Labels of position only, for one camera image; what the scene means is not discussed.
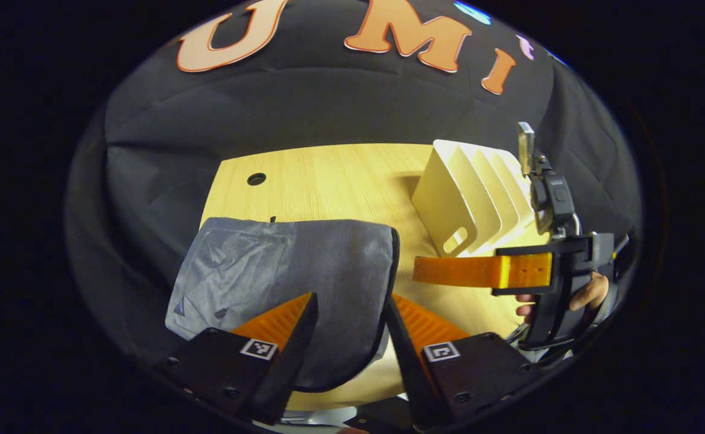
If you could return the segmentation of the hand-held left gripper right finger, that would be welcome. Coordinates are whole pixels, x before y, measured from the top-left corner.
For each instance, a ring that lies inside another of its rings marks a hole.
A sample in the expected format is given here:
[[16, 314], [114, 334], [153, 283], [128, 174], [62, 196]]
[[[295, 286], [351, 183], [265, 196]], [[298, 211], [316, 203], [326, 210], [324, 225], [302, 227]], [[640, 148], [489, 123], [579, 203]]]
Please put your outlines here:
[[495, 411], [534, 381], [534, 365], [496, 333], [471, 333], [403, 296], [385, 322], [416, 429], [431, 432]]

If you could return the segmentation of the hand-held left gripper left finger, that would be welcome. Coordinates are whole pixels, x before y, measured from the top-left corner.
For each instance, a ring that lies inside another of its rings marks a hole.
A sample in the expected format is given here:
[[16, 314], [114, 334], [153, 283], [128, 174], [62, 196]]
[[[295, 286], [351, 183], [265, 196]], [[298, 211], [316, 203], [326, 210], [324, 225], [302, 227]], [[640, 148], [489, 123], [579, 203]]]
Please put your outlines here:
[[317, 294], [303, 294], [229, 332], [206, 328], [155, 363], [153, 373], [218, 415], [275, 425], [296, 387], [317, 318]]

